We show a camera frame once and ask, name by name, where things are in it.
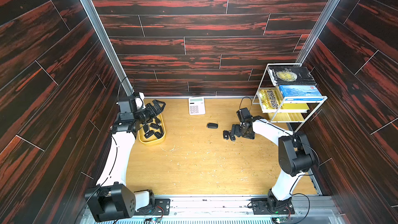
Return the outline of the black flip car key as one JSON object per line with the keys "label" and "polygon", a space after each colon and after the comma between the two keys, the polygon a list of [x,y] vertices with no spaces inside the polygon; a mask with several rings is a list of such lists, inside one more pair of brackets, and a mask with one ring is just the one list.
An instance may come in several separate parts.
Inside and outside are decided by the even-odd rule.
{"label": "black flip car key", "polygon": [[155,124],[155,123],[151,123],[150,127],[155,129],[155,130],[158,130],[160,128],[160,126],[158,124]]}

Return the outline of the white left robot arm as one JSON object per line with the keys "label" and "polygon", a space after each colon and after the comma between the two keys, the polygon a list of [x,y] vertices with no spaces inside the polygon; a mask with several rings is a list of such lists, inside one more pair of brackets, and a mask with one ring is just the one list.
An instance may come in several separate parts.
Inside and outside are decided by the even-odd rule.
{"label": "white left robot arm", "polygon": [[159,207],[152,190],[132,192],[126,186],[129,157],[140,129],[165,109],[166,103],[144,103],[143,93],[133,93],[118,102],[120,112],[111,127],[111,147],[95,187],[85,192],[86,205],[97,223],[151,215]]}

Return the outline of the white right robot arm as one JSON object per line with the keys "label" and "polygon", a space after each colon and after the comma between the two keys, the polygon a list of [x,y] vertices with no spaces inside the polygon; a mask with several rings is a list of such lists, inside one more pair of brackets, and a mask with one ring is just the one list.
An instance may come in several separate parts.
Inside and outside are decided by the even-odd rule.
{"label": "white right robot arm", "polygon": [[277,145],[281,172],[268,192],[266,204],[272,213],[289,208],[294,188],[312,166],[319,164],[318,155],[311,148],[305,133],[282,129],[261,116],[252,116],[247,108],[238,110],[236,114],[240,124],[232,125],[228,132],[231,141],[237,137],[253,140],[258,134]]}

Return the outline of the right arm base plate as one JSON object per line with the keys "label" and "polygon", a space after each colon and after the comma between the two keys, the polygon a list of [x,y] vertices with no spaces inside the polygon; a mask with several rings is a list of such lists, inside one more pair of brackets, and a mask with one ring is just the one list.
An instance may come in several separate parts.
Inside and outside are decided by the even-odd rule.
{"label": "right arm base plate", "polygon": [[267,198],[252,198],[247,207],[255,215],[292,215],[295,213],[291,198],[279,201],[274,196]]}

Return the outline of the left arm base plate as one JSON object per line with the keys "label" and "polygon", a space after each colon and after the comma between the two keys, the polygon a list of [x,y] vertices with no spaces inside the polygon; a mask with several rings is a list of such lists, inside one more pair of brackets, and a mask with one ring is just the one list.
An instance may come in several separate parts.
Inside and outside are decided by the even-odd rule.
{"label": "left arm base plate", "polygon": [[168,216],[170,214],[171,199],[154,199],[148,207],[140,208],[136,215],[142,216]]}

